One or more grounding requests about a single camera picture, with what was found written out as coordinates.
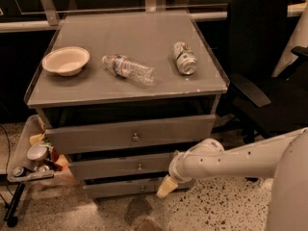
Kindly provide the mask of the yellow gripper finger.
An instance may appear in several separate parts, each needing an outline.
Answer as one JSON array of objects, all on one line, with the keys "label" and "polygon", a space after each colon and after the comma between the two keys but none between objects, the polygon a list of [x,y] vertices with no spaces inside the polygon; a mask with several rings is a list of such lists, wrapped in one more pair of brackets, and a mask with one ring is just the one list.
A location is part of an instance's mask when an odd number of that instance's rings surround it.
[{"label": "yellow gripper finger", "polygon": [[169,175],[167,175],[159,189],[157,190],[157,196],[160,198],[166,197],[169,193],[173,192],[178,187],[178,183]]}]

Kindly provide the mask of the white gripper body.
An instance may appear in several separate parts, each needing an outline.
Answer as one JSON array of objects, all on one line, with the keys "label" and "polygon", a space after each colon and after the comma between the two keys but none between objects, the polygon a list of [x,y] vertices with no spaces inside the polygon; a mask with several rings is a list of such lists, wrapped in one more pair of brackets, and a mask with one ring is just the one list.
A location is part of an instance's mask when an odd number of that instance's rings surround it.
[{"label": "white gripper body", "polygon": [[177,183],[184,184],[197,178],[198,166],[198,156],[190,151],[176,151],[168,167],[168,173]]}]

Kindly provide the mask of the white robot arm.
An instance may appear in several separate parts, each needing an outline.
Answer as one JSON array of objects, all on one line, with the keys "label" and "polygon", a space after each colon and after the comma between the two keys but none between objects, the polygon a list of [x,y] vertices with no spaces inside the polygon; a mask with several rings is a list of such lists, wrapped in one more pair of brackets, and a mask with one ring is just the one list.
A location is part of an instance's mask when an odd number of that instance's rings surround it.
[{"label": "white robot arm", "polygon": [[177,151],[157,190],[161,198],[196,179],[230,177],[273,180],[265,231],[308,231],[308,129],[225,150],[206,139]]}]

